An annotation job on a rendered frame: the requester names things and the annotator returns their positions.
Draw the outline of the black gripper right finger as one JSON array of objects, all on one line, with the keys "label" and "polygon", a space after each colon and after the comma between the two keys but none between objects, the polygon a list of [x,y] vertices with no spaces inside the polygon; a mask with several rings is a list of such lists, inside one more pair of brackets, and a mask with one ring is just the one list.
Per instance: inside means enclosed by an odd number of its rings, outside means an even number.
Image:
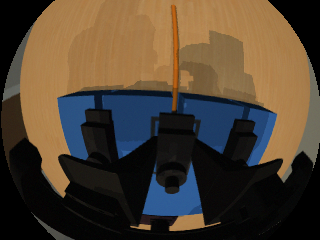
[{"label": "black gripper right finger", "polygon": [[283,159],[276,159],[245,167],[197,139],[193,143],[191,159],[204,225],[219,223],[220,216],[235,205],[252,184],[275,175],[283,165]]}]

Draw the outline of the blue flat panel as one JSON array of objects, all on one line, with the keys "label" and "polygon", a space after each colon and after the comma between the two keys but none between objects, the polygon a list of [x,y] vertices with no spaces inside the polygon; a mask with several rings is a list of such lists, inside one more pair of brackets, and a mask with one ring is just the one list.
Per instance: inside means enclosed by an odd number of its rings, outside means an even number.
[{"label": "blue flat panel", "polygon": [[[237,164],[260,163],[275,127],[276,113],[245,101],[177,92],[177,113],[195,116],[193,132]],[[157,136],[160,113],[172,113],[173,91],[73,92],[57,97],[61,128],[69,153],[77,159],[111,164]],[[187,183],[179,192],[165,193],[156,183],[156,163],[143,215],[183,216],[201,211],[192,159]]]}]

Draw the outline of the black micro servo with orange cable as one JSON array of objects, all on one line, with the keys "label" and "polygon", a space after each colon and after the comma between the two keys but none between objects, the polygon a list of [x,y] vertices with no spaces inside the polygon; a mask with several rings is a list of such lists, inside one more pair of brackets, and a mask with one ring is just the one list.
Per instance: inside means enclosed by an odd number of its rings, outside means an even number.
[{"label": "black micro servo with orange cable", "polygon": [[172,113],[160,113],[157,132],[156,183],[165,193],[179,192],[187,183],[187,172],[196,133],[193,132],[195,116],[177,113],[177,84],[179,84],[179,31],[177,31],[176,5],[172,4],[173,24],[173,104]]}]

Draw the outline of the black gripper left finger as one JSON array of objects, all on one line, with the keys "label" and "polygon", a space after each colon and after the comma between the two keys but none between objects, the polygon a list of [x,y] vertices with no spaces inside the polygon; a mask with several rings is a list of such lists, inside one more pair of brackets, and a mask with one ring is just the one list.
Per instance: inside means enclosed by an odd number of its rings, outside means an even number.
[{"label": "black gripper left finger", "polygon": [[157,155],[157,136],[111,164],[59,155],[61,169],[69,181],[101,195],[115,197],[132,227],[140,227],[141,213],[149,191]]}]

